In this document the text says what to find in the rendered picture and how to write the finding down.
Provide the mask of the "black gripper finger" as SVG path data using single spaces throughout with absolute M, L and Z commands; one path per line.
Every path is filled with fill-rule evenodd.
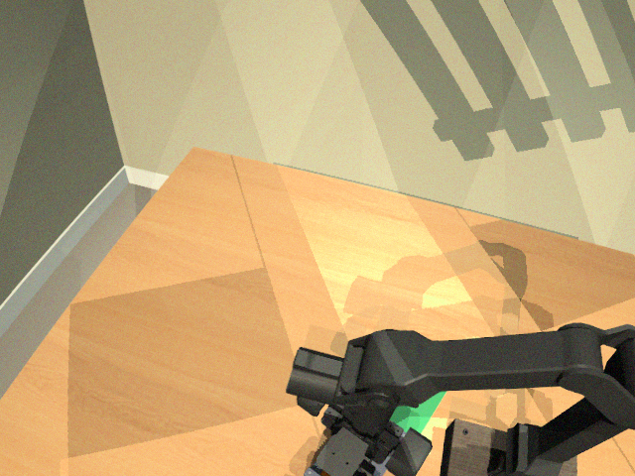
M 327 428 L 330 428 L 330 430 L 333 429 L 334 425 L 331 423 L 331 421 L 329 421 L 328 419 L 325 419 L 324 416 L 321 418 L 321 423 L 326 426 Z
M 390 453 L 390 452 L 389 452 Z M 374 460 L 378 465 L 382 464 L 386 457 L 388 457 L 389 453 L 387 454 L 387 456 L 384 456 L 381 452 L 377 451 L 376 449 L 374 450 L 374 452 L 372 454 L 370 454 Z

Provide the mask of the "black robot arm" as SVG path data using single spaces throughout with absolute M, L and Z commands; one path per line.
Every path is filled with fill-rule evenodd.
M 604 368 L 600 345 L 616 349 Z M 542 427 L 508 428 L 507 451 L 494 450 L 488 476 L 558 476 L 566 460 L 635 430 L 635 326 L 572 322 L 556 331 L 460 340 L 384 329 L 349 340 L 344 358 L 300 347 L 286 394 L 379 423 L 397 407 L 416 409 L 443 391 L 540 387 L 584 398 Z M 329 476 L 372 476 L 377 446 L 340 418 L 317 465 Z

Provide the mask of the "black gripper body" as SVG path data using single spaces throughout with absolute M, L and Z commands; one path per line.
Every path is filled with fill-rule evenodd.
M 326 405 L 300 397 L 297 397 L 297 401 L 298 406 L 313 417 L 318 417 L 319 412 Z M 395 476 L 416 476 L 433 449 L 432 441 L 411 427 L 403 440 L 399 440 L 404 429 L 389 420 L 390 418 L 379 423 L 367 423 L 359 419 L 354 412 L 340 405 L 336 407 L 329 405 L 323 414 L 324 418 L 331 421 L 333 425 L 340 418 L 346 418 L 357 434 L 375 439 L 378 445 L 375 449 L 384 456 L 394 449 L 385 467 Z

